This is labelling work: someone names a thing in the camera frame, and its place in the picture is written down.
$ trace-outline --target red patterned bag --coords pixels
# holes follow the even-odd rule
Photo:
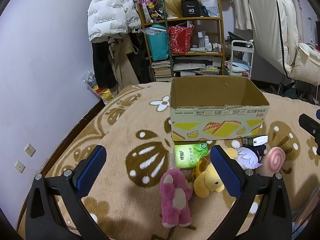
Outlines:
[[[190,49],[192,32],[193,28],[169,26],[171,53],[187,53]]]

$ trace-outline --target black pants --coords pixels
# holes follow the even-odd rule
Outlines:
[[[117,84],[108,58],[108,47],[107,41],[92,43],[93,69],[99,88],[112,88]]]

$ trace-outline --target white puffer jacket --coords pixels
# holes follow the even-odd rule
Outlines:
[[[121,39],[141,27],[133,0],[92,0],[88,9],[88,33],[92,43]]]

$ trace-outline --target wall socket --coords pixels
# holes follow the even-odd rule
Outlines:
[[[36,152],[36,149],[33,148],[31,144],[28,144],[28,146],[24,150],[27,154],[30,155],[30,157],[33,156],[33,154]]]
[[[25,166],[20,162],[17,161],[16,165],[14,166],[20,173],[23,173]]]

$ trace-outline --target pink plush bear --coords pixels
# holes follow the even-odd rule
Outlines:
[[[193,193],[192,182],[188,183],[178,168],[170,169],[160,179],[160,193],[162,225],[166,228],[189,226],[192,222],[188,205]]]

